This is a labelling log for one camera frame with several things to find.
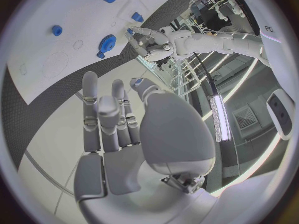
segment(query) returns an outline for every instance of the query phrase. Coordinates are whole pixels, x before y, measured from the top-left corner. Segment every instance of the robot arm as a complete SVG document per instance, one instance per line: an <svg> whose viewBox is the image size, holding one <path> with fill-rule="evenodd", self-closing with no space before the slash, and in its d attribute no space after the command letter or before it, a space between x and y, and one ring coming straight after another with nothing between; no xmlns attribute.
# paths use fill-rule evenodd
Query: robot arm
<svg viewBox="0 0 299 224"><path fill-rule="evenodd" d="M170 27L163 27L160 31L147 28L132 27L131 31L143 34L138 42L131 33L126 37L135 50L148 61L158 61L171 56L175 60L182 60L192 56L193 52L208 53L217 51L222 54L239 53L259 59L266 66L270 66L263 50L262 42L248 39L234 38L227 34L211 36L207 34L191 34L188 30L173 32Z"/></svg>

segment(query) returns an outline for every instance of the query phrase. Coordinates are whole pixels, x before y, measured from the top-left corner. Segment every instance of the gray curved stripe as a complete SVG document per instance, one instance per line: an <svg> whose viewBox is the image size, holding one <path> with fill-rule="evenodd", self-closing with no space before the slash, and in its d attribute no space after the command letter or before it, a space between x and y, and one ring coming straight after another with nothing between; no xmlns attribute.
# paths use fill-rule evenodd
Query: gray curved stripe
<svg viewBox="0 0 299 224"><path fill-rule="evenodd" d="M52 183L56 188L60 189L64 193L70 195L71 197L74 197L74 193L64 186L62 186L60 183L58 183L56 180L54 180L45 170L42 169L42 167L34 160L34 158L30 155L30 153L26 150L25 151L26 157L29 159L29 161L34 165L34 167L41 173L42 176L44 176L50 183Z"/></svg>

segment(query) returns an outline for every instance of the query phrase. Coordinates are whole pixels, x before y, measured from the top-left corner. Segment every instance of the air vent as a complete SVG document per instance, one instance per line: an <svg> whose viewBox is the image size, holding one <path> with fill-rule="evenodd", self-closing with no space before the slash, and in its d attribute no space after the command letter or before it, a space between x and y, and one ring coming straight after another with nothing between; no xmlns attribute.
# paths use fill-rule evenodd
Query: air vent
<svg viewBox="0 0 299 224"><path fill-rule="evenodd" d="M233 111L233 115L240 130L248 128L249 126L255 123L258 123L255 114L249 106L244 106L236 111Z"/></svg>

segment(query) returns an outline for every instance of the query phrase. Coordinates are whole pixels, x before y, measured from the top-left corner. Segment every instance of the white panel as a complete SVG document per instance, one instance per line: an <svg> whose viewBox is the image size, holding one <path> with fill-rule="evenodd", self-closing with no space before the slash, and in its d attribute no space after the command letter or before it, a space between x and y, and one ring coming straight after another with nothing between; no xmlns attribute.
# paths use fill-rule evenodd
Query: white panel
<svg viewBox="0 0 299 224"><path fill-rule="evenodd" d="M27 150L64 186L84 151L82 101L73 95L63 103L41 126Z"/></svg>
<svg viewBox="0 0 299 224"><path fill-rule="evenodd" d="M51 213L54 213L61 191L51 184L24 155L18 170L25 186Z"/></svg>
<svg viewBox="0 0 299 224"><path fill-rule="evenodd" d="M73 197L62 194L56 216L62 219L67 224L86 224L87 221L81 214L76 201Z"/></svg>
<svg viewBox="0 0 299 224"><path fill-rule="evenodd" d="M65 76L100 60L101 40L113 34L115 47L105 59L119 55L128 40L131 19L140 12L146 20L167 0L28 0L13 25L13 47L7 61L15 86L27 104ZM52 34L60 25L63 32Z"/></svg>

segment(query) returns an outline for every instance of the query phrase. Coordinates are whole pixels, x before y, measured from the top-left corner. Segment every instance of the white floor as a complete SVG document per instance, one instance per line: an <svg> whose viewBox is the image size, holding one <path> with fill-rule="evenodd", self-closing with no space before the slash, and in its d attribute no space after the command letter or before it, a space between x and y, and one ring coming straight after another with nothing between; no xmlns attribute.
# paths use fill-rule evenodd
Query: white floor
<svg viewBox="0 0 299 224"><path fill-rule="evenodd" d="M149 78L163 89L169 88L137 60L132 60L98 79L98 96L111 95L113 80L122 79L133 111L140 123L144 107L137 93L130 89L133 77ZM27 151L37 164L62 187L73 192L74 170L83 150L82 101L73 95L42 125ZM35 198L51 213L70 224L84 224L72 196L50 183L24 155L19 174Z"/></svg>

